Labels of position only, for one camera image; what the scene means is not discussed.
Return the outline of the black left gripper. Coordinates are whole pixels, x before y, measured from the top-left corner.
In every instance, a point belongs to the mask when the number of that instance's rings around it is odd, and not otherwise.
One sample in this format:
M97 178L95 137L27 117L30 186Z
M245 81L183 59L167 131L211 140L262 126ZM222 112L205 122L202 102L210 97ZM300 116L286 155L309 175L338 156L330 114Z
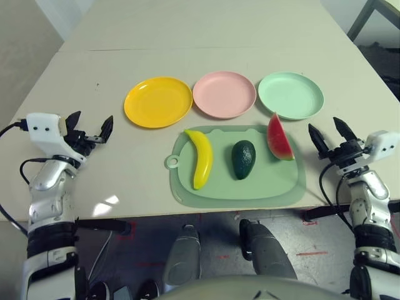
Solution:
M98 136L87 136L84 131L74 130L78 124L81 111L76 111L66 118L67 134L64 141L77 153L87 157L96 144L107 143L113 131L113 116L109 116L101 126L101 132Z

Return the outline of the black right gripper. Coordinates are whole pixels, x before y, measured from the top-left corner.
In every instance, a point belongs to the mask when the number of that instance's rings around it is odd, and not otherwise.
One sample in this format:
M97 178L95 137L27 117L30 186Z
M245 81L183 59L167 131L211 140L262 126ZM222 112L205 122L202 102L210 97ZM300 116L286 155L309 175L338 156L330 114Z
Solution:
M334 149L329 149L322 133L312 124L308 124L309 135L318 151L319 159L330 160L330 163L323 169L324 171L329 170L334 165L339 166L339 169L346 169L355 164L356 158L360 158L364 153L364 141L354 134L345 121L338 117L333 117L333 120L336 130L345 139L345 142Z

